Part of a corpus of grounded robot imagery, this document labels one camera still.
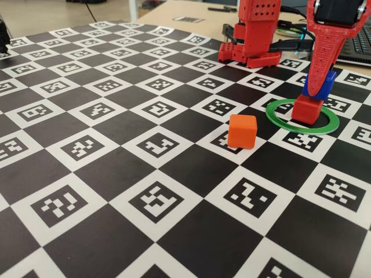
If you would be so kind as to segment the red gripper black motor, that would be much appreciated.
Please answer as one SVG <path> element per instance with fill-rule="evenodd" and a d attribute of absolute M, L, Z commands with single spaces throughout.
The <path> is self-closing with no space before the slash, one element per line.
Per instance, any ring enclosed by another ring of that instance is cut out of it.
<path fill-rule="evenodd" d="M 366 1 L 308 1 L 307 28 L 315 34 L 308 77 L 308 94 L 320 91 L 344 41 L 366 22 Z"/>

